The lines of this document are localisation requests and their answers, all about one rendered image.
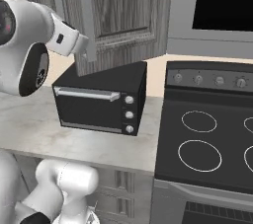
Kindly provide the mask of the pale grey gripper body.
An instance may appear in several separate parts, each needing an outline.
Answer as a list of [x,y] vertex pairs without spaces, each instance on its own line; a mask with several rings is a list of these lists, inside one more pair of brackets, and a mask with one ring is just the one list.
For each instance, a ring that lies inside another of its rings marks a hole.
[[77,39],[73,49],[72,49],[72,53],[73,54],[85,54],[88,42],[89,42],[89,39],[86,36],[80,34],[78,36],[78,39]]

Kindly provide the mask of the black toaster oven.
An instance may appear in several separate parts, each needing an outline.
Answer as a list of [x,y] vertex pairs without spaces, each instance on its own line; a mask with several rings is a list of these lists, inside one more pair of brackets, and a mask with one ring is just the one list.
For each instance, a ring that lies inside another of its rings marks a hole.
[[[146,99],[147,63],[136,63],[78,77],[72,64],[53,84],[99,91],[119,92],[121,97],[113,102],[57,96],[53,90],[58,118],[61,126],[136,136]],[[133,104],[126,104],[125,97],[132,96]],[[133,112],[134,118],[126,118],[126,112]],[[134,128],[126,132],[127,125]]]

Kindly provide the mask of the grey microwave oven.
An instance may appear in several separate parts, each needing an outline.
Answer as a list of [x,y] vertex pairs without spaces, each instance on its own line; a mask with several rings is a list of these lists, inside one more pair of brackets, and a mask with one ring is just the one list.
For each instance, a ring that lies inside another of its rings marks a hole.
[[253,59],[253,0],[171,0],[167,51]]

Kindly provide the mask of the grey drawer front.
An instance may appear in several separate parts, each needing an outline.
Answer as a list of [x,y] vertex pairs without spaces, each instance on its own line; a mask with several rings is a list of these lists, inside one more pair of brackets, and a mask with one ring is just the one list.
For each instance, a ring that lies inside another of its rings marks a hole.
[[[99,187],[127,192],[123,189],[116,188],[115,171],[119,171],[119,170],[113,170],[109,168],[107,169],[99,168],[98,169]],[[150,191],[151,186],[152,186],[152,177],[147,176],[147,175],[142,175],[140,173],[133,173],[133,174],[134,174],[134,193],[142,193],[146,190]]]
[[150,200],[134,200],[134,217],[128,218],[117,213],[117,199],[126,198],[95,193],[89,197],[89,205],[95,210],[101,224],[149,224]]

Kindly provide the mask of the black and grey stove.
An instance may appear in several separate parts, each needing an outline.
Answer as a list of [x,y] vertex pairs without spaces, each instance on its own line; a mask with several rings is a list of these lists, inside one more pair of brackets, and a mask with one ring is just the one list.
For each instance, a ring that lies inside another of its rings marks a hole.
[[[218,76],[222,86],[214,83]],[[244,88],[236,86],[241,77]],[[150,224],[253,224],[253,211],[192,200],[170,182],[253,195],[252,64],[168,62]]]

